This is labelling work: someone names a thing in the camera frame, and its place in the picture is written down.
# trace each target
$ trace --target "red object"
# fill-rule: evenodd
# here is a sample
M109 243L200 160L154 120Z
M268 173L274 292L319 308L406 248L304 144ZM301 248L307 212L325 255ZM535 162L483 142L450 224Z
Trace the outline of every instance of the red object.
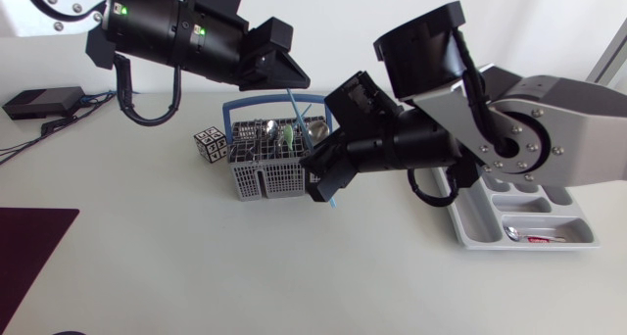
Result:
M0 208L0 334L78 210Z
M538 237L529 237L527 238L529 243L551 243L548 239L538 238Z

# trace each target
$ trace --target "table surface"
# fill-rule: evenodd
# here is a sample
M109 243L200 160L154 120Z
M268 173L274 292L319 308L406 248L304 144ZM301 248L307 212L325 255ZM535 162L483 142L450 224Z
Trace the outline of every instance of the table surface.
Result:
M1 166L0 206L81 211L6 334L625 333L626 182L571 190L602 244L585 252L466 251L402 171L359 174L336 209L242 203L192 135L222 129L221 104L250 95L186 94L153 128L112 102ZM136 96L147 117L168 101ZM1 116L0 147L41 123ZM436 192L430 171L418 181Z

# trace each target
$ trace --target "metal bolt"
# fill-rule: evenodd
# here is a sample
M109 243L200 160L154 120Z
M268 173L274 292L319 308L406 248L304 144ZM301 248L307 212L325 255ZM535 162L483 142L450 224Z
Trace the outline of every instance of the metal bolt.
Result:
M533 116L533 117L534 117L534 118L536 118L536 119L539 119L539 118L540 118L540 117L542 117L544 114L545 114L545 111L544 111L544 110L542 110L542 109L536 109L536 110L533 110L533 111L531 112L531 116Z
M560 156L560 155L563 155L563 154L564 154L564 148L562 148L562 147L553 147L553 149L551 150L551 152L552 152L554 155Z
M527 144L527 150L531 153L535 153L539 150L538 144Z

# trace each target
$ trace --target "blue handle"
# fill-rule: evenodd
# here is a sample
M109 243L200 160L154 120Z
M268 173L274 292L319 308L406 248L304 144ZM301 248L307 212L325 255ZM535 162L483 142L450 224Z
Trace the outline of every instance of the blue handle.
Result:
M320 95L307 95L296 94L294 99L297 102L308 102L324 105L324 96ZM224 117L224 134L226 135L226 142L228 144L233 143L233 132L231 128L231 114L230 111L252 105L270 104L277 102L291 102L290 97L287 94L275 94L275 95L262 95L252 96L243 99L237 99L226 102L222 105L222 116ZM329 126L329 130L333 131L331 110L324 105L324 116L326 118L326 124Z

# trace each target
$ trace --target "cutlery tray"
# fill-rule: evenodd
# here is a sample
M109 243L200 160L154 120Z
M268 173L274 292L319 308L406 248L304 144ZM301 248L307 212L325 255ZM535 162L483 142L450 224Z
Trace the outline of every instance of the cutlery tray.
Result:
M443 168L433 173L442 195L450 189ZM565 188L511 184L483 174L460 189L449 214L461 245L469 250L567 251L598 248L599 240ZM504 228L523 235L563 237L565 243L512 241Z

